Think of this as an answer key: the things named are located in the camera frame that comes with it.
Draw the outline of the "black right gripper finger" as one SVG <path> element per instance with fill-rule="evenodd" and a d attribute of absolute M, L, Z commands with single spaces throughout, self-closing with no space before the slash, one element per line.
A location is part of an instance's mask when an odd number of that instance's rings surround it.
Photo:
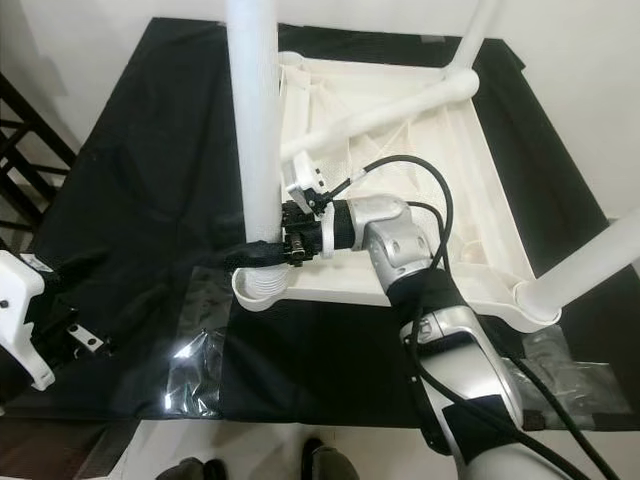
<path fill-rule="evenodd" d="M 237 244 L 225 251 L 225 269 L 274 268 L 296 265 L 293 250 L 288 244 L 255 241 Z"/>

